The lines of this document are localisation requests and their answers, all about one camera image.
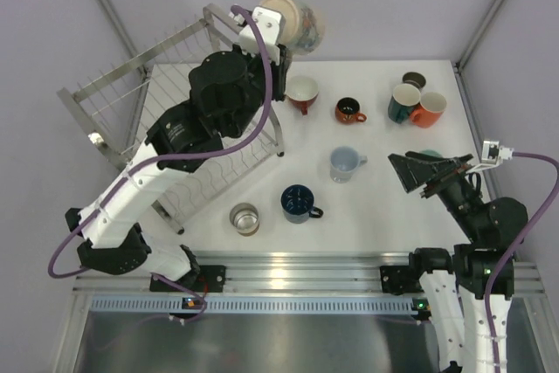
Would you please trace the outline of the tall beige floral mug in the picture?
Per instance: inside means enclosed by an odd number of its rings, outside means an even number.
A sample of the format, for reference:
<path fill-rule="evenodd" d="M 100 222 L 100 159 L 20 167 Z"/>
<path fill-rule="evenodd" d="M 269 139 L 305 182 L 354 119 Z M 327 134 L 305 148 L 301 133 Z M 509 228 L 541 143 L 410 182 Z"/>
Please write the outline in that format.
<path fill-rule="evenodd" d="M 314 52 L 326 35 L 321 13 L 301 0 L 261 0 L 261 7 L 274 10 L 284 18 L 279 41 L 295 55 Z"/>

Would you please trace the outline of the dark green mug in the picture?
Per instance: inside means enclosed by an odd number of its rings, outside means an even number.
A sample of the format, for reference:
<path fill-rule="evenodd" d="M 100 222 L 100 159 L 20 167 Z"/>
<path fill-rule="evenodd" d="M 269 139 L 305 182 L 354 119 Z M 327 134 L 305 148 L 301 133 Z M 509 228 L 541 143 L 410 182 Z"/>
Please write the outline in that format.
<path fill-rule="evenodd" d="M 402 123 L 409 118 L 419 103 L 421 92 L 411 84 L 403 83 L 394 87 L 388 106 L 388 116 L 395 123 Z"/>

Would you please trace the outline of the light blue mug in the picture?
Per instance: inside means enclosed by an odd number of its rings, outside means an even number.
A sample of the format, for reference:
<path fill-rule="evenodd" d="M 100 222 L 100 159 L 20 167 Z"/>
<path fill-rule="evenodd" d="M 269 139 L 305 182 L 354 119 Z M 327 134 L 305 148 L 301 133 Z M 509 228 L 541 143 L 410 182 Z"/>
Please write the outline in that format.
<path fill-rule="evenodd" d="M 329 162 L 330 178 L 336 183 L 346 183 L 368 162 L 368 157 L 351 147 L 341 146 L 331 152 Z"/>

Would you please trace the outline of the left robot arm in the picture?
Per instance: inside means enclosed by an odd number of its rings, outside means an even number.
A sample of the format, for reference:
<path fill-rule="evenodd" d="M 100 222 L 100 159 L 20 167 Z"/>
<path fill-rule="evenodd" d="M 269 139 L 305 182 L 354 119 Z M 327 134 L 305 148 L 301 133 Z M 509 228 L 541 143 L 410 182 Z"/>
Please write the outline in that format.
<path fill-rule="evenodd" d="M 142 213 L 170 187 L 211 159 L 234 154 L 263 130 L 272 103 L 285 98 L 286 46 L 241 45 L 214 52 L 189 73 L 190 96 L 166 110 L 148 129 L 135 156 L 92 204 L 71 208 L 66 221 L 77 248 L 79 273 L 113 276 L 136 270 L 188 291 L 200 266 L 186 245 L 153 237 Z"/>

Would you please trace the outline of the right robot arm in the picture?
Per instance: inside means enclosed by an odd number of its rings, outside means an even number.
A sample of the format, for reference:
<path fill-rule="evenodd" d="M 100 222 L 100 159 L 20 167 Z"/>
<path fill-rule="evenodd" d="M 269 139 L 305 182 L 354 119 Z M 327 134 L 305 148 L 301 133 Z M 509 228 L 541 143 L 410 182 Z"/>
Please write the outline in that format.
<path fill-rule="evenodd" d="M 471 155 L 388 157 L 404 190 L 437 197 L 467 239 L 451 252 L 419 247 L 409 255 L 408 279 L 429 302 L 442 372 L 507 370 L 514 296 L 514 263 L 507 250 L 527 225 L 528 213 L 510 197 L 484 201 L 480 179 L 511 156 L 510 149 L 492 145 L 477 164 Z"/>

